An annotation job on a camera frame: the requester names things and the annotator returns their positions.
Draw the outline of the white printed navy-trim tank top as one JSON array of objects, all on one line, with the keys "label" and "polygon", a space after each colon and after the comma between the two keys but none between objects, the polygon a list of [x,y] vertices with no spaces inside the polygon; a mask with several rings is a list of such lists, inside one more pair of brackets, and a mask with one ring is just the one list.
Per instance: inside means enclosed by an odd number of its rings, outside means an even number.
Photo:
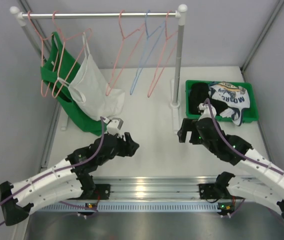
[{"label": "white printed navy-trim tank top", "polygon": [[244,110],[249,109],[251,105],[247,89],[225,81],[211,83],[208,88],[212,100],[227,105],[219,115],[222,118],[231,118],[235,125],[240,126],[243,123]]}]

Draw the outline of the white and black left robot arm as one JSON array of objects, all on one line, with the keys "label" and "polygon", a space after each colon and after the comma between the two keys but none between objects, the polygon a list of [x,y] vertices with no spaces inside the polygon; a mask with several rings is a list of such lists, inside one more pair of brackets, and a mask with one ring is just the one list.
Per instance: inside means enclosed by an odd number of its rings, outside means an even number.
[{"label": "white and black left robot arm", "polygon": [[36,211],[67,199],[89,199],[96,185],[91,172],[114,157],[132,157],[140,145],[130,133],[105,133],[89,146],[76,149],[60,162],[28,179],[0,184],[1,210],[6,226],[13,226]]}]

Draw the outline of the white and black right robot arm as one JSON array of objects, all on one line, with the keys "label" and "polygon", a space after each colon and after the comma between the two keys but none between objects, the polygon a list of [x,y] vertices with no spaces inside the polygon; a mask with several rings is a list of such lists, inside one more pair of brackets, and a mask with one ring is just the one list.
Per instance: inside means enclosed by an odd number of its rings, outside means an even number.
[{"label": "white and black right robot arm", "polygon": [[230,195],[254,201],[281,215],[284,219],[284,170],[264,158],[252,145],[237,135],[225,134],[212,118],[185,118],[177,136],[185,143],[202,145],[219,160],[229,163],[257,178],[262,185],[241,180],[229,172],[218,175],[215,192],[220,198]]}]

